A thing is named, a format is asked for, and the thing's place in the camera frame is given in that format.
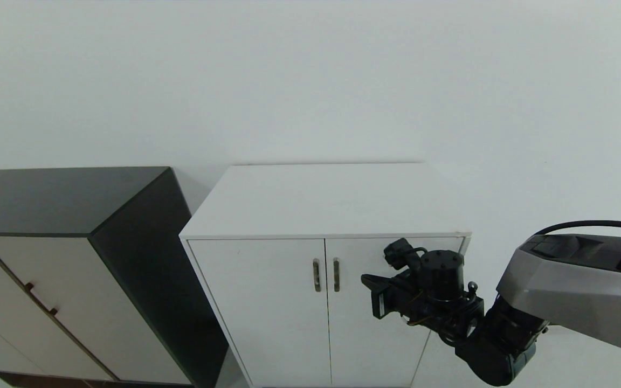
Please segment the white wall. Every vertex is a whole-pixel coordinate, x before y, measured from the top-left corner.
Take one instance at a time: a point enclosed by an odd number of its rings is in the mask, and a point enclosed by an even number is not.
[[[458,185],[487,300],[621,219],[621,3],[0,2],[0,168],[173,165],[194,209],[230,164],[397,160]]]

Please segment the cabinet side panel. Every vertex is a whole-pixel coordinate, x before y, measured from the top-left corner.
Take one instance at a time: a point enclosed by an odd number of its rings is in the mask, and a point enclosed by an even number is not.
[[[212,388],[227,341],[179,240],[189,218],[170,169],[114,214],[91,243],[189,380]]]

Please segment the black cable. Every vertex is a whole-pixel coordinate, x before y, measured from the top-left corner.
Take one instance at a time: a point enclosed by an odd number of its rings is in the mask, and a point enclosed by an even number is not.
[[[578,228],[581,226],[608,226],[611,228],[621,228],[621,221],[610,221],[606,219],[602,220],[587,220],[587,221],[572,221],[571,223],[561,223],[547,228],[541,229],[536,232],[536,235],[544,235],[550,232],[559,231],[560,229]]]

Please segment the drawer handle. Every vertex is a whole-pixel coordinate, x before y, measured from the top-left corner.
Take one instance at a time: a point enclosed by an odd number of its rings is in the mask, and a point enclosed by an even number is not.
[[[340,292],[340,259],[335,258],[332,265],[335,268],[335,292]]]
[[[35,301],[35,303],[39,304],[40,306],[44,307],[45,310],[47,310],[47,312],[49,314],[51,314],[52,316],[55,316],[59,310],[57,310],[56,307],[50,309],[49,307],[47,307],[46,304],[42,303],[42,301],[40,300],[40,298],[35,295],[32,292],[32,289],[35,287],[35,285],[33,285],[31,282],[27,282],[25,283],[25,290],[27,291],[27,293],[30,295],[30,297]]]
[[[315,292],[320,292],[320,261],[313,259],[313,284]]]

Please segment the black cabinet top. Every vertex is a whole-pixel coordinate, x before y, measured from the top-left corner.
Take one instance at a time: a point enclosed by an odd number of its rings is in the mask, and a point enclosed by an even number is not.
[[[0,170],[0,235],[89,235],[169,169]]]

